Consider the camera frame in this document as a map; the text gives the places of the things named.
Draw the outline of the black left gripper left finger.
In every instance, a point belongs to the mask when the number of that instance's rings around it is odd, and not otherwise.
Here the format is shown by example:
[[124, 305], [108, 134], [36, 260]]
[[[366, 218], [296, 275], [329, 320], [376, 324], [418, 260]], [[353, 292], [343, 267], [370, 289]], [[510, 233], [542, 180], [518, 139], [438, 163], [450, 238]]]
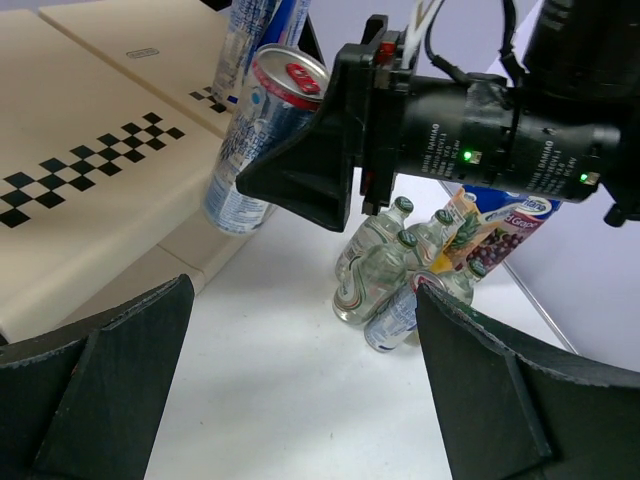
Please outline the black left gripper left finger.
[[193, 303], [180, 275], [46, 334], [2, 342], [2, 478], [143, 478]]

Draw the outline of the energy drink can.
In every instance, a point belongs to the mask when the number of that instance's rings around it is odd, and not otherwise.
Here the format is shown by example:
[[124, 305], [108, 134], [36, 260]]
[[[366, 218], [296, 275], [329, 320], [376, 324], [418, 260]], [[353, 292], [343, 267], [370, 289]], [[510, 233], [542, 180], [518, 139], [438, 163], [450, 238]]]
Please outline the energy drink can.
[[366, 324], [364, 339], [371, 348], [378, 352], [390, 352], [416, 331], [416, 292], [424, 284], [445, 289], [443, 281], [436, 274], [425, 270], [410, 273], [406, 282]]
[[214, 101], [234, 110], [257, 50], [268, 44], [295, 47], [311, 2], [233, 0], [211, 85]]
[[204, 195], [202, 210], [213, 226], [244, 236], [263, 224], [270, 204], [241, 194], [236, 178], [310, 121], [329, 77], [322, 63], [297, 48], [267, 44], [257, 50]]

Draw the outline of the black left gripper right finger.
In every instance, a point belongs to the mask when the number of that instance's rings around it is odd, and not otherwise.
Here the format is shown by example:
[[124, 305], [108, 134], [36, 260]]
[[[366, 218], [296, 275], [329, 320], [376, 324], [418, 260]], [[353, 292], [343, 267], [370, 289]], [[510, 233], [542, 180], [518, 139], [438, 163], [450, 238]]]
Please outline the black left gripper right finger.
[[455, 479], [636, 479], [638, 373], [569, 353], [417, 290], [417, 323]]

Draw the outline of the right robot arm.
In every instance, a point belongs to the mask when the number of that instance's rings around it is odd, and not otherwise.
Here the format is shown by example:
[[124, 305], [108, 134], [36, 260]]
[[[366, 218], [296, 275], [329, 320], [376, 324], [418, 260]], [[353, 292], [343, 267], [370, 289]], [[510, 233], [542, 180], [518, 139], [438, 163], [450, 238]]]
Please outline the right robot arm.
[[438, 2], [391, 30], [371, 16], [337, 54], [324, 100], [298, 134], [245, 167], [238, 190], [341, 232], [352, 177], [362, 210], [386, 207], [399, 174], [581, 202], [604, 187], [605, 222], [639, 217], [639, 5], [547, 1], [522, 59], [505, 2], [503, 75], [466, 73], [431, 52]]

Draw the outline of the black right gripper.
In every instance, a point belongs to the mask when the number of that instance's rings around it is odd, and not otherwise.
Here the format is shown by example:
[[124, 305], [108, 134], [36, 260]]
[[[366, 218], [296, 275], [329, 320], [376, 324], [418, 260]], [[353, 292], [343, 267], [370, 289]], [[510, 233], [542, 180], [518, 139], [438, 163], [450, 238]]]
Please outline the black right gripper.
[[370, 16], [361, 42], [337, 54], [309, 124], [246, 167], [239, 192], [342, 232], [357, 167], [367, 215], [388, 206], [397, 174], [495, 184], [515, 137], [506, 78], [462, 71], [433, 52], [429, 34], [419, 47], [445, 76], [420, 76], [408, 35]]

